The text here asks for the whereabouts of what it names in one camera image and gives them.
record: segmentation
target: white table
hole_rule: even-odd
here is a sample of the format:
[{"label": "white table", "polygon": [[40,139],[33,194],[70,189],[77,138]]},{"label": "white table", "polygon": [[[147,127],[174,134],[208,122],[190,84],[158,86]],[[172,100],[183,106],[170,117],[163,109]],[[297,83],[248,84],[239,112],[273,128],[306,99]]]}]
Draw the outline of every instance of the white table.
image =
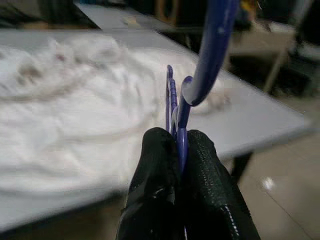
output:
[{"label": "white table", "polygon": [[[75,34],[96,31],[16,31],[0,32],[0,45],[33,51],[45,45],[48,38],[61,41]],[[157,47],[192,54],[168,38],[148,30],[110,30],[115,39],[130,47]],[[238,157],[262,150],[288,139],[297,138],[310,129],[310,122],[301,114],[222,71],[225,81],[232,83],[236,92],[231,106],[205,117],[192,115],[188,129],[205,132],[215,143],[221,159]],[[42,220],[59,213],[106,199],[106,189],[89,189],[74,194],[34,196],[0,192],[0,233],[12,228]]]}]

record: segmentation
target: tiled floor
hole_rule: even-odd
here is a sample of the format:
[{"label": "tiled floor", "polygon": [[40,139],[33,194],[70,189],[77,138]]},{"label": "tiled floor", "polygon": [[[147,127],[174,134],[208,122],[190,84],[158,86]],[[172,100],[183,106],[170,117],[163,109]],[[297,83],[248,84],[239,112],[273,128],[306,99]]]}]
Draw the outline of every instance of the tiled floor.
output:
[{"label": "tiled floor", "polygon": [[[282,98],[315,133],[253,156],[239,184],[262,240],[320,240],[320,98]],[[7,240],[113,240],[124,201],[67,216]]]},{"label": "tiled floor", "polygon": [[281,98],[314,133],[253,156],[239,187],[263,240],[320,240],[320,98]]}]

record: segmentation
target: floor tile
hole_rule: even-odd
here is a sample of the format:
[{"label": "floor tile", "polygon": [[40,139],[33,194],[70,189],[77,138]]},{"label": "floor tile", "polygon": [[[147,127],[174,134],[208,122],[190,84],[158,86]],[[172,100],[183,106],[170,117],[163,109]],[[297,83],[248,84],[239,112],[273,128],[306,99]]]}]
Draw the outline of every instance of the floor tile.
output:
[{"label": "floor tile", "polygon": [[265,152],[254,153],[246,173],[257,181],[269,177],[287,176],[303,162],[303,158],[286,145],[273,147]]},{"label": "floor tile", "polygon": [[307,135],[286,145],[289,149],[303,158],[320,159],[320,132]]},{"label": "floor tile", "polygon": [[304,230],[246,175],[239,188],[262,240],[310,240]]},{"label": "floor tile", "polygon": [[262,186],[313,239],[320,239],[320,160],[305,159],[285,177]]}]

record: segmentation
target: gray table surface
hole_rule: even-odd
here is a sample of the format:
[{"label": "gray table surface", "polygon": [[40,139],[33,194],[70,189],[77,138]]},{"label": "gray table surface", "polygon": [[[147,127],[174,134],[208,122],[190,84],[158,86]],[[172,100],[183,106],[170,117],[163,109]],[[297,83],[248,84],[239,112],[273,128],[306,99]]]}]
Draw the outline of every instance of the gray table surface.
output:
[{"label": "gray table surface", "polygon": [[[202,33],[201,26],[171,26],[154,16],[144,15],[132,8],[105,7],[94,4],[75,3],[75,5],[100,29],[149,29],[161,33]],[[125,18],[134,17],[138,25],[127,25]]]},{"label": "gray table surface", "polygon": [[[32,52],[45,45],[48,38],[61,41],[76,34],[96,32],[5,30],[0,32],[0,45]],[[103,34],[111,35],[129,47],[156,47],[193,55],[181,45],[148,30],[110,30]],[[282,105],[230,73],[221,71],[220,76],[236,90],[231,97],[231,105],[223,111],[206,116],[192,115],[188,129],[205,132],[214,141],[221,159],[286,142],[310,129],[310,121],[302,114]],[[106,198],[106,193],[107,189],[104,188],[88,189],[74,194],[42,196],[0,192],[0,232],[97,202]]]}]

